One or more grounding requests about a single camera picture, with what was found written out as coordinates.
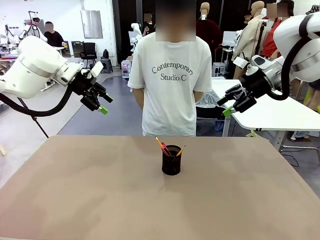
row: white t-shirt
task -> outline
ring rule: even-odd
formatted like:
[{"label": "white t-shirt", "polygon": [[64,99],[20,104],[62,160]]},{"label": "white t-shirt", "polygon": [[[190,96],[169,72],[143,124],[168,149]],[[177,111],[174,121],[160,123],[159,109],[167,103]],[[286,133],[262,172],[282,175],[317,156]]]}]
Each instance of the white t-shirt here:
[{"label": "white t-shirt", "polygon": [[144,88],[144,136],[195,136],[196,103],[193,91],[212,90],[212,61],[201,38],[188,42],[156,41],[143,37],[133,56],[128,86]]}]

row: black shirt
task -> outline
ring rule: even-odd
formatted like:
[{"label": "black shirt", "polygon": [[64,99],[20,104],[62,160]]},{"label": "black shirt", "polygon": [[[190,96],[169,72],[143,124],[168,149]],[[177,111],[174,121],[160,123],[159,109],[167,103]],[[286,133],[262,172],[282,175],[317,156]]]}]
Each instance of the black shirt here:
[{"label": "black shirt", "polygon": [[62,36],[57,32],[54,31],[54,33],[51,33],[49,31],[46,31],[44,33],[44,36],[48,39],[48,44],[52,47],[62,47],[62,42],[64,39]]}]

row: white floor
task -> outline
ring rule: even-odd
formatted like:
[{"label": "white floor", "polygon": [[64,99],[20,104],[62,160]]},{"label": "white floor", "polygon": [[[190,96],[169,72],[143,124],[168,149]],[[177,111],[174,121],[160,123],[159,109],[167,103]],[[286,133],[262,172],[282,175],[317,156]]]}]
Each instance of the white floor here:
[{"label": "white floor", "polygon": [[[98,82],[102,83],[107,78],[121,75],[120,69],[113,70],[114,72],[111,74],[100,74]],[[65,91],[65,87],[56,84],[32,99],[25,99],[25,103],[30,109],[46,111],[56,106]],[[82,106],[80,99],[80,96],[73,93],[61,112],[53,116],[38,118],[38,122],[49,137],[56,135]],[[7,152],[6,156],[0,154],[0,188],[46,139],[30,116],[16,112],[11,108],[0,114],[0,145]]]}]

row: beige jacket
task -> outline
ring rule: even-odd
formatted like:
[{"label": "beige jacket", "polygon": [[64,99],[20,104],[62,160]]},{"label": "beige jacket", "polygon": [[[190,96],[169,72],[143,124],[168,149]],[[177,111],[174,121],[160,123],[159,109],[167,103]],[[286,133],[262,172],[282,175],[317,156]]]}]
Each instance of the beige jacket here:
[{"label": "beige jacket", "polygon": [[257,42],[259,39],[259,21],[262,19],[262,15],[254,17],[242,31],[241,36],[238,40],[236,49],[233,53],[232,61],[236,59],[236,57],[248,58],[251,60],[251,57],[255,54]]}]

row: dark red sweater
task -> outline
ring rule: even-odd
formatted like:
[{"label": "dark red sweater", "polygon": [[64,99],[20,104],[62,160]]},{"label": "dark red sweater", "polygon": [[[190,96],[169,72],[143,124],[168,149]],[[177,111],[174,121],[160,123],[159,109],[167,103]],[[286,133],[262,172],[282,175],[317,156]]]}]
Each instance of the dark red sweater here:
[{"label": "dark red sweater", "polygon": [[210,47],[211,53],[215,52],[215,49],[222,43],[223,34],[219,26],[212,20],[196,21],[196,35],[204,40]]}]

